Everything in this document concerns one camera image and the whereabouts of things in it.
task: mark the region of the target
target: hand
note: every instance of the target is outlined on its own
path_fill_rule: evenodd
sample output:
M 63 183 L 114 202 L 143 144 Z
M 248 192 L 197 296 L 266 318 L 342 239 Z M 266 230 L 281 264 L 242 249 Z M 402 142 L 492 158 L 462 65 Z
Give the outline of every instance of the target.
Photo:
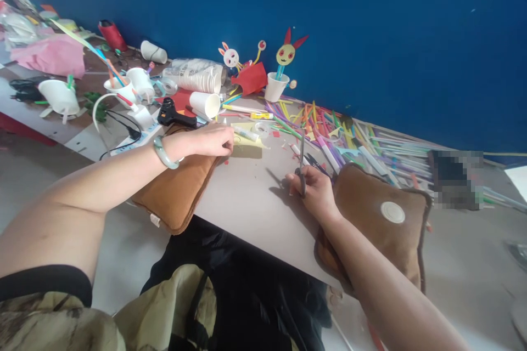
M 329 177 L 313 166 L 304 166 L 302 173 L 306 178 L 306 197 L 304 205 L 319 222 L 341 218 Z M 290 181 L 289 193 L 299 196 L 301 190 L 300 177 L 289 173 L 285 176 Z
M 194 154 L 229 156 L 234 147 L 234 129 L 216 122 L 211 122 L 191 132 L 173 134 L 170 137 L 176 139 L 176 148 L 173 151 L 176 152 L 176 156 L 180 157 Z

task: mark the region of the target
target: black pants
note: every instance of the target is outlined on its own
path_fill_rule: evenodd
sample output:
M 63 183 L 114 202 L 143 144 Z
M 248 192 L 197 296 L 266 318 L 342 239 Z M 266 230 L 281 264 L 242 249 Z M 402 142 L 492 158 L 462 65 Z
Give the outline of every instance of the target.
M 215 349 L 323 350 L 331 327 L 326 285 L 230 233 L 194 216 L 170 237 L 142 292 L 192 263 L 209 276 L 217 297 Z

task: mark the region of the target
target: bracelet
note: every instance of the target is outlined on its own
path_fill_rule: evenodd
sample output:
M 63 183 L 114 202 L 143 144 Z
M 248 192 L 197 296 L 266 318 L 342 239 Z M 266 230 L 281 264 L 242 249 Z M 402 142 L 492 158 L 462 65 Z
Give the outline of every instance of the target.
M 163 165 L 165 165 L 171 170 L 177 169 L 180 166 L 180 162 L 185 158 L 183 157 L 178 161 L 172 162 L 169 159 L 169 156 L 166 154 L 165 148 L 163 147 L 163 143 L 161 140 L 161 136 L 156 136 L 156 138 L 154 139 L 155 153 L 159 156 L 159 159 L 161 160 L 161 162 L 163 162 Z

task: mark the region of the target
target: pink tissue paper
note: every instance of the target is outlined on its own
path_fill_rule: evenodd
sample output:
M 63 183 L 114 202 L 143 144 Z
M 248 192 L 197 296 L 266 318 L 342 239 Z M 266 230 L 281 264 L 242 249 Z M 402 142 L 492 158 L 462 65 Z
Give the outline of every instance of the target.
M 77 79 L 84 76 L 84 47 L 67 35 L 57 34 L 26 48 L 13 49 L 11 60 L 30 70 Z

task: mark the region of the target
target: brown hand warmer pad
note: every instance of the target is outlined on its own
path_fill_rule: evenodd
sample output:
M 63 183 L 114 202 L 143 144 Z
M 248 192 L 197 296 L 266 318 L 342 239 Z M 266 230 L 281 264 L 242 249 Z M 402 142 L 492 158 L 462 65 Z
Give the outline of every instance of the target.
M 188 130 L 174 124 L 165 135 Z M 163 171 L 133 195 L 132 201 L 161 218 L 164 227 L 178 235 L 187 228 L 219 160 L 215 156 L 187 156 L 177 169 Z
M 430 196 L 416 189 L 397 189 L 353 163 L 342 168 L 333 191 L 344 218 L 424 293 L 422 248 L 432 206 Z M 387 220 L 381 212 L 384 202 L 399 205 L 405 213 L 405 220 L 402 223 Z M 322 229 L 317 237 L 316 251 L 322 263 L 351 283 Z

